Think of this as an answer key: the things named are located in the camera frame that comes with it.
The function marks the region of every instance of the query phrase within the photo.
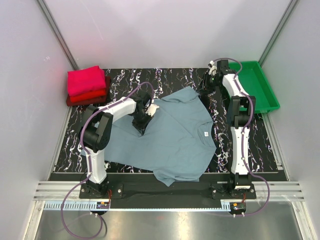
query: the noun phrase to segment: folded red cloth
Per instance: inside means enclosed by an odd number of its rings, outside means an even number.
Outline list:
[[[85,101],[85,100],[89,100],[89,99],[94,99],[97,97],[102,97],[104,95],[106,95],[106,88],[97,90],[97,91],[89,91],[87,93],[84,94],[80,94],[78,96],[70,96],[70,101],[73,103],[77,103],[77,102],[81,102],[81,101]]]
[[[68,71],[67,90],[71,97],[106,88],[105,73],[99,66]]]
[[[105,77],[105,92],[108,94],[109,92],[109,87],[110,87],[110,81],[111,78],[109,76]],[[87,106],[90,104],[101,104],[101,103],[106,103],[107,102],[107,94],[104,96],[99,96],[83,101],[78,101],[78,102],[72,102],[70,95],[67,96],[66,98],[66,105],[71,107],[71,106]]]

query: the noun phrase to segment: metal post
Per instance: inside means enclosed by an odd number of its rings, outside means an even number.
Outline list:
[[[298,2],[300,0],[291,0],[290,3],[288,4],[288,6],[286,7],[284,14],[282,15],[278,25],[276,26],[268,44],[266,45],[260,59],[259,59],[259,64],[262,67],[263,64],[265,63],[267,56],[269,55],[272,47],[274,46],[275,42],[277,41],[280,33],[282,32],[282,30],[284,29],[285,24],[287,23],[289,17],[291,16],[291,14],[293,13],[294,9],[296,8]]]
[[[59,42],[66,58],[68,59],[70,65],[72,66],[73,70],[79,70],[78,64],[75,61],[73,55],[71,54],[70,49],[69,49],[68,45],[66,44],[66,41],[64,40],[45,0],[36,0],[36,1],[39,5],[41,11],[43,12],[44,17],[46,18],[51,30],[53,31],[57,41]]]

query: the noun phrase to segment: pink cloth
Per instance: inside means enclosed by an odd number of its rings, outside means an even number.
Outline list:
[[[105,74],[99,66],[68,71],[67,90],[71,97],[105,88]]]

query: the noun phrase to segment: floor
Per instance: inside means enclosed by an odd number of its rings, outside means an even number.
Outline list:
[[[150,82],[153,85],[155,98],[162,98],[186,86],[196,89],[206,70],[206,68],[151,68],[105,69],[104,72],[106,76],[111,77],[110,96],[115,101],[128,95],[140,82]],[[225,173],[231,167],[233,158],[232,134],[226,119],[229,96],[217,90],[209,96],[209,99],[208,111],[214,122],[213,140],[217,149],[206,172]],[[82,148],[77,137],[77,125],[82,119],[84,109],[83,106],[72,108],[53,172],[84,173],[87,171],[86,159],[81,155]],[[261,114],[254,115],[254,124],[249,135],[248,154],[253,172],[278,171]],[[148,173],[147,170],[114,162],[107,162],[105,168],[109,173]]]
[[[248,212],[260,208],[247,203]],[[86,211],[64,211],[69,229],[81,237],[98,232],[100,221],[79,216]],[[97,239],[104,240],[302,240],[294,209],[289,202],[270,202],[263,213],[233,218],[226,212],[110,211],[102,215]],[[60,211],[44,210],[36,240],[71,240],[61,223]]]

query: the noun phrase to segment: reflective floor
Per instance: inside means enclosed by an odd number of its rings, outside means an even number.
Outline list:
[[[260,205],[247,203],[247,212]],[[94,235],[100,221],[85,211],[65,211],[69,229],[82,237]],[[270,202],[262,213],[229,217],[224,212],[116,212],[103,215],[107,224],[96,239],[103,240],[302,240],[293,207]],[[72,240],[61,223],[59,211],[43,211],[37,240]]]

